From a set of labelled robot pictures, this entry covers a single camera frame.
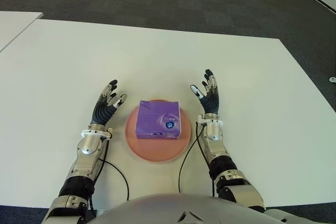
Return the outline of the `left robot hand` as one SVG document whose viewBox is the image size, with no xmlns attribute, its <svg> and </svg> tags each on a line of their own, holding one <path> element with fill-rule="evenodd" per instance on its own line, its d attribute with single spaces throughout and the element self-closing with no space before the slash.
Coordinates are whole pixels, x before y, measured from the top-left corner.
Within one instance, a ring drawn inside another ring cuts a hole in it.
<svg viewBox="0 0 336 224">
<path fill-rule="evenodd" d="M 125 103 L 127 99 L 126 94 L 122 94 L 115 101 L 113 100 L 117 95 L 115 93 L 117 84 L 117 80 L 112 80 L 102 90 L 92 113 L 91 124 L 100 124 L 105 126 L 113 117 L 117 109 Z"/>
</svg>

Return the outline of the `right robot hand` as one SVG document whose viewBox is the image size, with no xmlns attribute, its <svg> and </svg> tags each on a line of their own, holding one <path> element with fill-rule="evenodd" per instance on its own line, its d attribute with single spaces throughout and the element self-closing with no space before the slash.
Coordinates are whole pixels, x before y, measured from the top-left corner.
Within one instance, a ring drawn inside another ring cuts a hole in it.
<svg viewBox="0 0 336 224">
<path fill-rule="evenodd" d="M 205 81 L 202 81 L 202 85 L 205 88 L 206 94 L 202 93 L 196 85 L 190 85 L 190 89 L 200 101 L 205 114 L 217 115 L 219 110 L 219 94 L 216 78 L 210 69 L 205 70 L 204 78 Z"/>
</svg>

